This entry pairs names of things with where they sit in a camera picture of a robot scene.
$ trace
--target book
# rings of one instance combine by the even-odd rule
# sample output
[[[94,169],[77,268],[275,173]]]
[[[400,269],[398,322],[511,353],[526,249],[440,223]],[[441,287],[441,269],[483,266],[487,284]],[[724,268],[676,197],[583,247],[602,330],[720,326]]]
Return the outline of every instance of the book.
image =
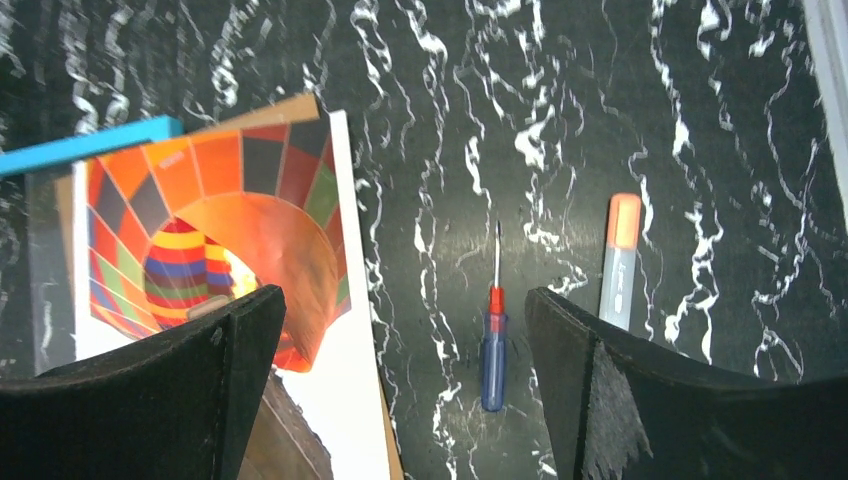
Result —
[[[87,358],[186,321],[198,313],[198,306],[214,306],[221,296],[235,297],[262,283],[283,284],[290,311],[293,302],[300,311],[287,317],[292,328],[280,339],[277,378],[330,451],[336,478],[363,473],[390,478],[383,459],[394,447],[394,438],[386,427],[374,360],[345,115],[336,112],[300,126],[279,121],[269,125],[268,119],[279,115],[271,111],[275,108],[268,108],[265,121],[242,120],[235,125],[238,129],[224,125],[74,166],[3,179],[0,198],[8,201],[0,202],[0,208],[9,210],[7,230],[13,233],[4,237],[4,245],[15,248],[7,248],[0,258],[5,262],[0,265],[4,275],[0,288],[15,294],[2,305],[0,327],[3,318],[32,317],[28,328],[37,332],[32,332],[27,348],[39,362],[28,373],[18,368],[20,363],[0,361],[0,375],[10,376],[5,372],[18,368],[17,376],[31,376]],[[308,118],[304,114],[298,120]],[[295,130],[301,132],[300,140],[292,137]],[[318,144],[323,145],[320,152]],[[270,155],[273,161],[246,168],[245,145],[258,152],[251,158]],[[198,155],[204,149],[211,155]],[[289,150],[295,153],[292,158],[306,158],[311,170],[298,170],[305,180],[282,188],[287,163],[296,165],[289,161]],[[218,168],[204,171],[199,168],[201,158],[230,162],[231,168],[225,174]],[[187,159],[192,159],[193,174],[166,178],[181,167],[191,170],[185,168]],[[233,168],[236,160],[240,168]],[[121,166],[120,171],[113,172],[110,165],[116,170]],[[276,175],[251,173],[257,166],[273,167]],[[250,201],[212,205],[219,200],[198,195],[201,185],[205,192],[207,180],[219,186],[239,183],[219,196]],[[320,182],[325,187],[315,189]],[[140,192],[147,196],[137,196]],[[109,195],[112,200],[104,202]],[[273,206],[281,201],[291,208]],[[172,215],[181,208],[188,213]],[[239,226],[245,221],[249,225]],[[295,232],[295,246],[284,245],[285,235]],[[274,270],[266,261],[283,257],[298,260],[298,268],[287,265],[286,270],[278,264]],[[15,264],[17,258],[23,260]],[[16,272],[26,273],[26,281]],[[17,283],[10,284],[12,279]],[[31,296],[19,293],[24,285]],[[394,454],[392,464],[398,463]]]
[[[134,147],[74,176],[78,352],[105,347],[82,334],[95,323],[143,338],[280,285],[283,385],[336,478],[389,478],[344,112]]]

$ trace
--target hot air balloon picture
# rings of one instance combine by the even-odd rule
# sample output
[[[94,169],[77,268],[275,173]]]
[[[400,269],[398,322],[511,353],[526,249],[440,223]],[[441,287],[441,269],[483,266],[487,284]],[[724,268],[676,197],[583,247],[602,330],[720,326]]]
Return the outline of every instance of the hot air balloon picture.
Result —
[[[187,135],[86,161],[91,316],[132,339],[275,284],[274,364],[308,371],[350,308],[327,119]]]

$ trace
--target black marble surface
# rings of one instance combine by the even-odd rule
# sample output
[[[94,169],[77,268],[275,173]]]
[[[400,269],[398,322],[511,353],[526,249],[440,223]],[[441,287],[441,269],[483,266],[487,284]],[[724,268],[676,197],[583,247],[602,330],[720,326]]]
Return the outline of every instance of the black marble surface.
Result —
[[[70,165],[0,179],[0,379],[75,360],[58,179],[71,181]]]
[[[522,304],[597,311],[609,197],[645,203],[632,333],[781,381],[848,367],[848,248],[788,0],[0,0],[0,146],[300,91],[351,123],[408,476],[555,475]],[[480,409],[493,223],[507,407]]]

